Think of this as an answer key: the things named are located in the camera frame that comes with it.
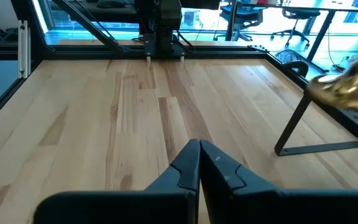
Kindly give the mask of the black office desk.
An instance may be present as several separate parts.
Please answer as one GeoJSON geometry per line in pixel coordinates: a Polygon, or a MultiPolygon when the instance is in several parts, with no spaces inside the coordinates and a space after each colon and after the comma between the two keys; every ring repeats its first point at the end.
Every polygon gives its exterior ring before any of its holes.
{"type": "Polygon", "coordinates": [[[358,12],[358,7],[339,2],[340,0],[262,0],[262,3],[259,3],[259,0],[230,0],[232,9],[230,11],[230,19],[228,22],[225,41],[232,40],[234,21],[238,5],[243,5],[245,7],[275,7],[282,9],[327,11],[328,15],[326,16],[307,56],[307,60],[312,61],[323,37],[326,35],[327,30],[332,23],[335,13],[342,11],[358,12]]]}

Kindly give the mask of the black floor fan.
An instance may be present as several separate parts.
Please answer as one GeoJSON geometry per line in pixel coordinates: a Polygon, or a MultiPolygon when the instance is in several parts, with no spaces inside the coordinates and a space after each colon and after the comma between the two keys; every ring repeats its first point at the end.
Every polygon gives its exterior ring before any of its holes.
{"type": "Polygon", "coordinates": [[[287,49],[277,52],[274,56],[285,68],[293,70],[303,78],[306,77],[309,65],[306,63],[304,58],[295,51],[287,49]]]}

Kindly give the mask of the black aluminium table frame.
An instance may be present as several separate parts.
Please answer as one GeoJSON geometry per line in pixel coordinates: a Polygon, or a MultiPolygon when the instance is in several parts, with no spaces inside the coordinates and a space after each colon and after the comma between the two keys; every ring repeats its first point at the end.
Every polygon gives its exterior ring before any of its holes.
{"type": "MultiPolygon", "coordinates": [[[[30,0],[13,0],[14,5],[22,2],[23,13],[28,11],[30,13],[33,10],[33,6],[30,6],[30,0]]],[[[30,74],[39,66],[43,60],[140,60],[140,59],[159,59],[159,60],[173,60],[173,59],[235,59],[235,58],[247,58],[247,59],[266,59],[270,64],[279,71],[283,72],[291,81],[298,85],[301,89],[307,88],[307,79],[291,70],[287,65],[283,65],[273,56],[270,56],[266,50],[251,50],[251,47],[234,47],[234,46],[217,46],[217,45],[189,45],[179,44],[179,41],[173,43],[175,53],[157,53],[157,50],[151,45],[128,45],[132,51],[127,53],[114,53],[103,45],[58,45],[51,47],[44,43],[44,40],[40,40],[42,43],[38,43],[35,40],[33,44],[30,44],[30,74]]],[[[18,59],[18,45],[8,44],[0,45],[0,61],[17,60],[18,59]]],[[[11,96],[20,88],[24,83],[24,78],[20,78],[21,72],[19,72],[19,78],[13,82],[13,84],[0,96],[0,109],[6,104],[11,96]]]]}

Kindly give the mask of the blue office chair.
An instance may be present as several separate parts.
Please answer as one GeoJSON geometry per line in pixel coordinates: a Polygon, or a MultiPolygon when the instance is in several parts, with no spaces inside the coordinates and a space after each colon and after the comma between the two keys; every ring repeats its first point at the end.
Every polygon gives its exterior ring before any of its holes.
{"type": "Polygon", "coordinates": [[[214,37],[214,40],[217,40],[219,37],[225,37],[226,41],[238,41],[239,39],[247,42],[253,41],[252,37],[246,34],[244,30],[259,26],[263,22],[264,7],[237,6],[236,12],[232,16],[231,12],[233,9],[234,4],[220,7],[220,16],[228,21],[228,29],[231,29],[231,32],[217,35],[214,37]]]}

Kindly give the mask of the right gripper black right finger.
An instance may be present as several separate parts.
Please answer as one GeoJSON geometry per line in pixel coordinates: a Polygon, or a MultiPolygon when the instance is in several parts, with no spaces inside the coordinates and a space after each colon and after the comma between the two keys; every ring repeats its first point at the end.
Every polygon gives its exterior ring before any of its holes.
{"type": "Polygon", "coordinates": [[[201,182],[213,224],[358,224],[358,189],[283,189],[207,140],[201,182]]]}

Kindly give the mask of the gold candlestick holder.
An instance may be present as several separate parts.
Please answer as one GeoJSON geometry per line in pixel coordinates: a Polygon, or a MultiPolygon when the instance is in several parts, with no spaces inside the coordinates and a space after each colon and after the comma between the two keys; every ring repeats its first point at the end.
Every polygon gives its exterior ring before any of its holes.
{"type": "Polygon", "coordinates": [[[342,75],[320,75],[308,82],[310,96],[321,103],[358,111],[358,60],[342,75]]]}

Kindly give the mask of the silver aluminium profile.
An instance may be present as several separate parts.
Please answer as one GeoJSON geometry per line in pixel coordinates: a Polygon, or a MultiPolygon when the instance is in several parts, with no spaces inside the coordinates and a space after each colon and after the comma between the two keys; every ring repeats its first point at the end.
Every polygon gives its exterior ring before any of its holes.
{"type": "Polygon", "coordinates": [[[31,39],[28,21],[18,21],[18,78],[28,78],[31,72],[31,39]]]}

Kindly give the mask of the black office chair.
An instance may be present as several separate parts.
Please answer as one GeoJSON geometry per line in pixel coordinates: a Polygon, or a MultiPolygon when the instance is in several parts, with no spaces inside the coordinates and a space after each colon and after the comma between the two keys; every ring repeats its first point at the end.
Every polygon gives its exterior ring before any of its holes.
{"type": "Polygon", "coordinates": [[[299,20],[307,20],[309,18],[312,17],[317,17],[319,16],[321,13],[317,10],[307,10],[307,9],[282,9],[282,15],[284,17],[286,17],[287,19],[294,19],[296,20],[295,25],[293,26],[293,28],[291,30],[283,30],[283,31],[279,31],[279,32],[274,32],[272,33],[272,35],[270,36],[270,40],[273,40],[274,37],[277,34],[280,34],[282,37],[284,36],[285,33],[289,34],[288,40],[285,44],[285,47],[288,47],[290,44],[290,40],[292,39],[292,37],[294,35],[301,37],[301,41],[306,41],[306,45],[305,48],[307,49],[310,46],[310,40],[306,38],[306,36],[304,35],[304,33],[299,32],[296,30],[296,25],[298,23],[299,20]]]}

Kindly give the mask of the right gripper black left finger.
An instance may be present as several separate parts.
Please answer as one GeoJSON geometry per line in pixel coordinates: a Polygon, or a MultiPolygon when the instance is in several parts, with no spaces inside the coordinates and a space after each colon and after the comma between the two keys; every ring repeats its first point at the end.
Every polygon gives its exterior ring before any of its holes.
{"type": "Polygon", "coordinates": [[[33,224],[197,224],[200,142],[192,139],[146,189],[69,191],[37,206],[33,224]]]}

